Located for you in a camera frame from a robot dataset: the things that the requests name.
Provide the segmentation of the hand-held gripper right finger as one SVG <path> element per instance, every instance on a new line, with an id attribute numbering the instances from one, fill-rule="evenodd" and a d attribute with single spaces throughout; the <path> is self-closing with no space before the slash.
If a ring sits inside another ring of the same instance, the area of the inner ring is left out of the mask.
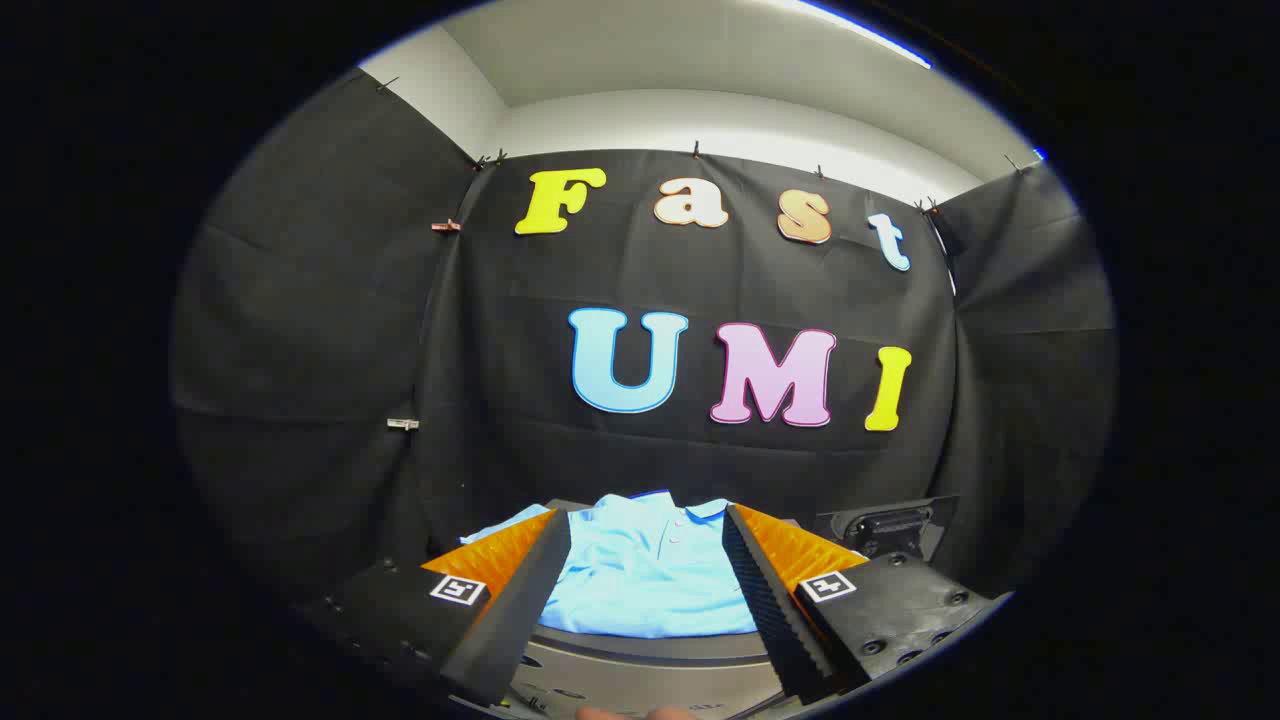
<path id="1" fill-rule="evenodd" d="M 813 705 L 874 685 L 1005 605 L 934 566 L 955 510 L 850 509 L 808 530 L 726 507 L 722 544 L 786 697 Z"/>

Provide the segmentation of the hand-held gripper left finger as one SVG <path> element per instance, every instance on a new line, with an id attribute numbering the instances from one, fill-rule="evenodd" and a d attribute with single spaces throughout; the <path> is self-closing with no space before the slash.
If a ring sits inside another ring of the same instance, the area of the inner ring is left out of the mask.
<path id="1" fill-rule="evenodd" d="M 549 509 L 429 562 L 385 560 L 300 603 L 344 652 L 425 700 L 498 705 L 571 548 Z"/>

